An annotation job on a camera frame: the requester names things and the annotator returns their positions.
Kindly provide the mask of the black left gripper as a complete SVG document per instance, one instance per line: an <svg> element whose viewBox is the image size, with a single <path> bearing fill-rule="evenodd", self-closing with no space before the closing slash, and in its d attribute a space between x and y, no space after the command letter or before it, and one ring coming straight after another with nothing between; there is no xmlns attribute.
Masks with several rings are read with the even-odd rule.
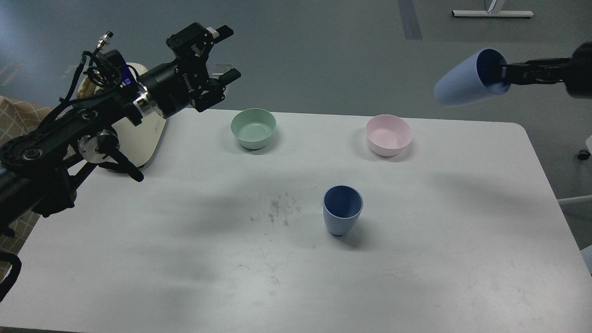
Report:
<svg viewBox="0 0 592 333"><path fill-rule="evenodd" d="M233 35L234 30L227 25L212 28L194 22L167 38L167 47L178 59L156 66L137 79L152 110L168 119L187 107L203 112L224 101L228 86L242 73L231 68L210 76L205 62L215 44Z"/></svg>

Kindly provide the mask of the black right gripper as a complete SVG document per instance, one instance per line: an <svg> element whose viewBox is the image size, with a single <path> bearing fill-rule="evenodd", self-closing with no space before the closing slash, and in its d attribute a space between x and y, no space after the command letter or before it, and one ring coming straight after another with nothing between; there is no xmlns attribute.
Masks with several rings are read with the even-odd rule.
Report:
<svg viewBox="0 0 592 333"><path fill-rule="evenodd" d="M571 58L537 59L490 68L491 85L552 85L563 83Z"/></svg>

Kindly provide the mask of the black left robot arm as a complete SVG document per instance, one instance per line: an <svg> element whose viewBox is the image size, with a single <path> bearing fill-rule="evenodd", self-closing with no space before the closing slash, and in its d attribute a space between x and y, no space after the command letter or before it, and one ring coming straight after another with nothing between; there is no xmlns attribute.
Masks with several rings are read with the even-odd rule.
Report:
<svg viewBox="0 0 592 333"><path fill-rule="evenodd" d="M94 51L81 54L66 97L38 128L1 146L1 234L13 238L11 223L28 211L48 217L74 207L77 189L96 167L142 181L113 124L126 118L139 126L153 113L168 119L186 107L202 112L222 102L241 73L211 77L206 63L213 46L233 34L226 25L194 22L166 40L173 61L139 75L117 50L102 53L113 36L106 32Z"/></svg>

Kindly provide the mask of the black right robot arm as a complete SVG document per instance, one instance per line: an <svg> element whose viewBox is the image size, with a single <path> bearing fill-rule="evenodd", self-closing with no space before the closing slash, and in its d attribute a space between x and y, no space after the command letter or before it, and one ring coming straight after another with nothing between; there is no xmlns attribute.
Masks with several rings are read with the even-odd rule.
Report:
<svg viewBox="0 0 592 333"><path fill-rule="evenodd" d="M576 48L570 57L497 64L486 73L495 81L510 85L564 84L575 99L592 98L592 43Z"/></svg>

